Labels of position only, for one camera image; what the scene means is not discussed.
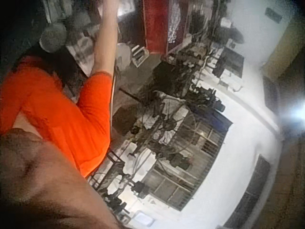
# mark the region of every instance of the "orange sleeve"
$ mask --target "orange sleeve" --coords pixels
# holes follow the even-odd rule
[[[93,142],[110,140],[110,99],[112,77],[108,73],[92,75],[81,90],[78,107],[84,117],[90,122]]]

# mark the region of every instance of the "window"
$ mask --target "window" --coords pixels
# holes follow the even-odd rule
[[[190,132],[189,128],[183,121],[178,132],[186,129]],[[175,135],[179,138],[175,141],[179,142],[178,147],[184,149],[179,153],[189,159],[190,166],[186,170],[171,166],[169,161],[157,160],[143,180],[150,187],[151,195],[177,210],[184,208],[205,179],[226,134],[203,121],[195,125],[193,133],[193,136]]]
[[[246,222],[263,191],[269,171],[270,164],[260,155],[248,188],[225,227],[238,229]]]

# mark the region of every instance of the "white wall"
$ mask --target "white wall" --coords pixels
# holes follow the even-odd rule
[[[267,7],[282,15],[279,24],[265,16]],[[251,64],[262,66],[279,43],[295,8],[290,0],[232,0],[228,12],[228,18],[243,34],[245,41],[233,50]]]

